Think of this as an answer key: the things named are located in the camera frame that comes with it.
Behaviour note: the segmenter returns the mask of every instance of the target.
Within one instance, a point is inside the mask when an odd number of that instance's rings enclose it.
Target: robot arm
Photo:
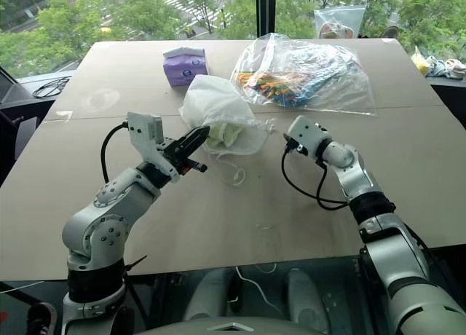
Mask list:
[[[143,162],[102,186],[92,203],[63,228],[69,292],[63,300],[62,334],[71,322],[116,312],[126,292],[123,254],[134,223],[165,184],[177,182],[192,168],[207,170],[188,157],[207,139],[209,127],[173,140],[163,136],[160,117],[128,113],[127,128]]]
[[[465,311],[439,286],[416,240],[394,212],[375,178],[365,169],[355,147],[334,141],[330,133],[306,117],[288,129],[287,149],[329,166],[365,243],[362,258],[388,296],[390,320],[396,334],[466,334]]]

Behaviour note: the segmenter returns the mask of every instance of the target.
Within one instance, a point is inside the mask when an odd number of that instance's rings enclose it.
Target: purple box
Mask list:
[[[209,74],[201,47],[179,47],[163,56],[163,70],[171,86],[189,85],[197,74]]]

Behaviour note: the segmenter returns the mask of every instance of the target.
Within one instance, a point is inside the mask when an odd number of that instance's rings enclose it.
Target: table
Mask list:
[[[246,181],[240,188],[228,186],[211,164],[204,174],[192,171],[179,183],[166,186],[127,241],[127,262],[149,255],[132,273],[358,253],[362,242],[350,211],[319,209],[314,201],[290,188],[280,173],[281,132],[300,114],[319,119],[336,140],[360,150],[385,194],[397,204],[400,216],[428,245],[465,241],[465,130],[399,43],[381,39],[334,42],[351,46],[361,56],[371,76],[378,116],[303,113],[274,106],[254,109],[260,120],[276,118],[277,132],[270,135],[260,153],[233,158],[245,168]],[[237,53],[248,43],[196,44],[206,48],[211,72],[228,77]],[[161,75],[161,65],[153,66],[159,58],[143,59],[149,50],[158,57],[168,47],[182,44],[186,42],[98,43],[90,50],[0,188],[0,280],[66,277],[67,250],[61,230],[102,184],[101,142],[127,110],[161,114],[166,135],[171,137],[186,131],[178,115],[182,91],[171,90]],[[236,53],[226,55],[227,50]],[[114,55],[122,58],[121,70],[116,69],[115,58],[111,59]],[[129,57],[135,67],[123,79],[123,72],[130,70]],[[152,79],[144,72],[152,72]],[[151,90],[150,81],[162,86],[158,104],[154,104],[157,91]],[[128,94],[128,98],[105,108],[90,108],[85,94],[97,93],[99,86],[118,90],[120,96]],[[59,111],[71,108],[69,118],[60,118]],[[203,150],[193,159],[208,162]],[[126,132],[115,134],[107,160],[111,177],[140,162]],[[299,186],[315,191],[321,170],[312,161],[296,155],[287,168]],[[323,194],[340,195],[334,176],[328,178]]]

